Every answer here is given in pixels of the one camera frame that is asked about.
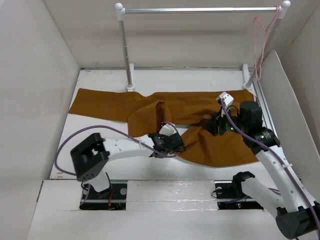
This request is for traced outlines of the brown trousers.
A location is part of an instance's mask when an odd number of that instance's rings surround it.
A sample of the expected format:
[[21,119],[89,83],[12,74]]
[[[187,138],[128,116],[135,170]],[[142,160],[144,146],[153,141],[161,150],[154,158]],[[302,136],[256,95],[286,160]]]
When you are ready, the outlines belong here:
[[257,162],[241,135],[226,132],[213,136],[203,129],[213,113],[220,110],[219,92],[108,92],[80,88],[70,114],[125,122],[132,137],[159,132],[164,122],[188,125],[182,134],[184,160],[207,167],[232,167]]

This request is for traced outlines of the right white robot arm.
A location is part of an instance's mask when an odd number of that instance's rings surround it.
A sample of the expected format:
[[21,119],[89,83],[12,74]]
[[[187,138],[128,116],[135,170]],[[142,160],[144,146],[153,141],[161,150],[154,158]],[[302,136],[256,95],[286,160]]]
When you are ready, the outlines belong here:
[[254,101],[244,101],[232,115],[233,101],[221,98],[219,112],[203,128],[213,136],[226,132],[242,136],[244,144],[262,163],[276,189],[263,185],[256,176],[243,171],[232,177],[230,186],[215,190],[216,194],[232,194],[236,198],[250,197],[275,219],[282,235],[289,240],[320,230],[320,204],[307,191],[292,165],[285,159],[276,134],[263,125],[262,109]]

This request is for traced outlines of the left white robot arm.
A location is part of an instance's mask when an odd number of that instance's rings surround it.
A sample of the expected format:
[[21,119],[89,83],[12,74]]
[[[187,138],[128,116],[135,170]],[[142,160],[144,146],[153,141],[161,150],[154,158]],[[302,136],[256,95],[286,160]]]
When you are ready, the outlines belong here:
[[179,133],[165,135],[150,133],[141,137],[106,139],[93,133],[70,151],[76,179],[88,182],[100,198],[111,194],[111,183],[103,172],[107,162],[131,158],[169,158],[185,150],[185,143]]

